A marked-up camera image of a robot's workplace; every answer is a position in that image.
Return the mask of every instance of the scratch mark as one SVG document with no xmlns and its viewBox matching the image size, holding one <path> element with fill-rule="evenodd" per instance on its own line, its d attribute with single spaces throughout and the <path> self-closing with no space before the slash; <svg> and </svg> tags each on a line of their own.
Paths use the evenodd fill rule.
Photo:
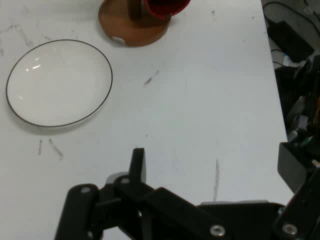
<svg viewBox="0 0 320 240">
<path fill-rule="evenodd" d="M 24 41 L 25 45 L 27 45 L 29 48 L 32 48 L 34 46 L 34 43 L 28 39 L 27 35 L 23 31 L 23 29 L 20 27 L 20 25 L 15 25 L 14 28 L 16 29 L 16 31 Z"/>
<path fill-rule="evenodd" d="M 78 34 L 77 34 L 77 32 L 76 32 L 75 30 L 73 30 L 73 29 L 71 29 L 71 31 L 72 31 L 73 33 L 75 33 L 75 39 L 79 40 L 79 39 L 78 39 Z"/>
<path fill-rule="evenodd" d="M 160 73 L 160 71 L 156 71 L 155 74 L 153 76 L 151 76 L 143 85 L 147 86 L 149 83 L 151 83 L 152 79 L 157 76 Z"/>
<path fill-rule="evenodd" d="M 219 179 L 220 179 L 220 165 L 219 165 L 219 160 L 217 158 L 215 162 L 215 181 L 214 181 L 214 189 L 213 189 L 214 202 L 216 202 L 218 198 Z"/>
<path fill-rule="evenodd" d="M 23 5 L 23 14 L 27 15 L 29 14 L 31 11 L 29 10 L 29 8 L 27 8 L 25 5 Z"/>
<path fill-rule="evenodd" d="M 56 147 L 51 138 L 49 139 L 49 143 L 51 144 L 53 150 L 59 155 L 60 160 L 62 160 L 64 158 L 64 154 Z"/>
<path fill-rule="evenodd" d="M 39 151 L 38 151 L 38 155 L 41 155 L 41 150 L 42 150 L 42 139 L 39 141 Z"/>
<path fill-rule="evenodd" d="M 2 33 L 4 33 L 4 32 L 9 32 L 9 31 L 12 30 L 13 28 L 14 28 L 14 26 L 11 25 L 11 26 L 9 26 L 9 27 L 7 27 L 7 28 L 5 28 L 5 29 L 2 29 L 2 30 L 0 30 L 0 34 L 2 34 Z"/>
<path fill-rule="evenodd" d="M 145 86 L 148 85 L 151 81 L 152 81 L 152 77 L 150 77 L 150 78 L 144 83 L 144 85 L 145 85 Z"/>
<path fill-rule="evenodd" d="M 48 41 L 51 41 L 52 39 L 48 36 L 43 36 L 45 39 L 47 39 Z"/>
</svg>

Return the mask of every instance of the table surface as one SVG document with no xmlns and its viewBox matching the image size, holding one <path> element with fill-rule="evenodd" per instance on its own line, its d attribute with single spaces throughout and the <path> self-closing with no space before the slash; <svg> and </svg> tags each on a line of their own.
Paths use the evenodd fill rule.
<svg viewBox="0 0 320 240">
<path fill-rule="evenodd" d="M 195 205 L 285 204 L 292 193 L 277 161 L 286 132 L 260 1 L 193 0 L 162 39 L 139 48 L 105 37 L 100 4 L 0 1 L 0 239 L 53 239 L 68 189 L 101 188 L 128 170 L 136 147 L 145 148 L 149 185 Z M 112 90 L 81 124 L 31 126 L 7 104 L 7 77 L 27 51 L 59 39 L 100 49 Z"/>
</svg>

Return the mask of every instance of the screw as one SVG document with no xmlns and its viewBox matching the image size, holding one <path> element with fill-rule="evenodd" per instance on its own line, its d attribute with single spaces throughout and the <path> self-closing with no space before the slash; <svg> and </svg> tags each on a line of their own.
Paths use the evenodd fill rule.
<svg viewBox="0 0 320 240">
<path fill-rule="evenodd" d="M 294 236 L 298 233 L 298 228 L 292 224 L 285 224 L 282 226 L 282 231 L 286 234 Z"/>
<path fill-rule="evenodd" d="M 91 191 L 90 187 L 85 186 L 84 188 L 81 189 L 82 194 L 87 194 Z"/>
<path fill-rule="evenodd" d="M 123 179 L 121 179 L 121 183 L 128 184 L 128 183 L 130 183 L 130 180 L 129 180 L 129 178 L 123 178 Z"/>
<path fill-rule="evenodd" d="M 283 214 L 284 210 L 285 210 L 284 206 L 280 207 L 279 210 L 278 210 L 278 214 L 279 215 Z"/>
<path fill-rule="evenodd" d="M 221 225 L 213 225 L 210 228 L 210 233 L 215 237 L 223 237 L 226 234 L 226 230 Z"/>
</svg>

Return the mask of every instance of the black cable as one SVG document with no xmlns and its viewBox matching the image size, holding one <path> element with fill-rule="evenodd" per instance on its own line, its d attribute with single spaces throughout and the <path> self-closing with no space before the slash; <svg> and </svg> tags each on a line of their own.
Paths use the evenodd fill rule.
<svg viewBox="0 0 320 240">
<path fill-rule="evenodd" d="M 281 64 L 280 62 L 278 62 L 278 61 L 272 61 L 274 64 L 278 64 L 278 65 L 280 65 L 281 67 L 287 67 L 287 66 L 285 66 L 285 65 L 283 65 L 283 64 Z"/>
<path fill-rule="evenodd" d="M 304 0 L 304 4 L 308 7 L 309 3 L 307 2 L 307 0 Z M 319 20 L 320 22 L 320 16 L 318 13 L 316 13 L 316 11 L 313 11 L 313 14 L 315 15 L 315 17 Z"/>
<path fill-rule="evenodd" d="M 307 22 L 309 22 L 309 23 L 314 27 L 315 31 L 317 32 L 317 34 L 318 34 L 319 37 L 320 37 L 320 30 L 317 28 L 317 26 L 314 24 L 313 21 L 311 21 L 309 18 L 307 18 L 306 16 L 304 16 L 304 15 L 301 14 L 300 12 L 294 10 L 292 7 L 286 5 L 286 4 L 282 3 L 282 2 L 279 2 L 279 1 L 270 1 L 270 2 L 266 3 L 265 5 L 263 5 L 262 9 L 265 10 L 266 6 L 271 5 L 271 4 L 276 4 L 276 5 L 280 5 L 280 6 L 282 6 L 282 7 L 285 7 L 286 9 L 289 9 L 291 12 L 297 14 L 298 16 L 300 16 L 301 18 L 303 18 L 304 20 L 306 20 Z"/>
<path fill-rule="evenodd" d="M 316 13 L 315 11 L 313 12 L 313 14 L 315 15 L 315 17 L 318 19 L 318 21 L 320 22 L 320 16 L 318 15 L 318 13 Z"/>
</svg>

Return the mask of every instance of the black bracket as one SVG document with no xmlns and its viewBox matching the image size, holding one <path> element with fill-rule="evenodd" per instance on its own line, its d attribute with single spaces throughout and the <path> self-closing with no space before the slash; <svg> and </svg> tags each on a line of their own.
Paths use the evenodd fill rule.
<svg viewBox="0 0 320 240">
<path fill-rule="evenodd" d="M 278 169 L 292 184 L 288 171 L 282 169 L 283 161 L 297 159 L 286 144 L 280 145 Z M 55 240 L 99 240 L 104 230 L 113 227 L 135 240 L 320 239 L 320 171 L 315 167 L 302 173 L 300 186 L 294 182 L 296 194 L 284 207 L 269 202 L 194 206 L 165 188 L 153 189 L 143 183 L 144 166 L 145 151 L 137 148 L 128 175 L 100 190 L 92 184 L 71 188 Z M 299 167 L 292 171 L 297 176 L 301 164 L 293 166 Z"/>
</svg>

